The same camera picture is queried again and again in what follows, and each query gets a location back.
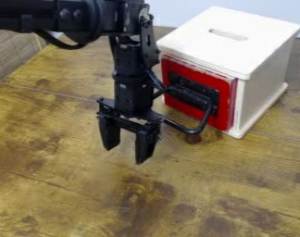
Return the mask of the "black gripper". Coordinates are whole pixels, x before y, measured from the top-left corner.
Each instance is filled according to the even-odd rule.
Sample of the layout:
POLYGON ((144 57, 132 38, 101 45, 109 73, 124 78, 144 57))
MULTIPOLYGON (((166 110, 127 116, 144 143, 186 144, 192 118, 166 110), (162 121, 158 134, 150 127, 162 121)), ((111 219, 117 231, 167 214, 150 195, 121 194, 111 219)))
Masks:
POLYGON ((154 154, 159 137, 159 118, 152 112, 154 80, 148 56, 142 46, 115 43, 109 46, 113 59, 113 98, 99 98, 99 131, 103 146, 111 150, 120 143, 120 129, 136 133, 135 160, 142 164, 154 154))

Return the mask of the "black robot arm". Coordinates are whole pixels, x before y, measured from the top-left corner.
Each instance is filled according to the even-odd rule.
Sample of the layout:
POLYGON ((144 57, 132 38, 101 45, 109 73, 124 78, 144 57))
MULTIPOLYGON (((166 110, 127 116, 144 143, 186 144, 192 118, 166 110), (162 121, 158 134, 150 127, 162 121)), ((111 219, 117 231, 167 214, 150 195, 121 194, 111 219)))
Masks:
POLYGON ((32 32, 65 50, 108 37, 113 97, 97 100, 100 137, 109 150, 120 130, 134 132, 136 163, 154 154, 162 122, 151 110, 163 88, 152 71, 159 54, 152 20, 144 0, 0 0, 0 30, 32 32))

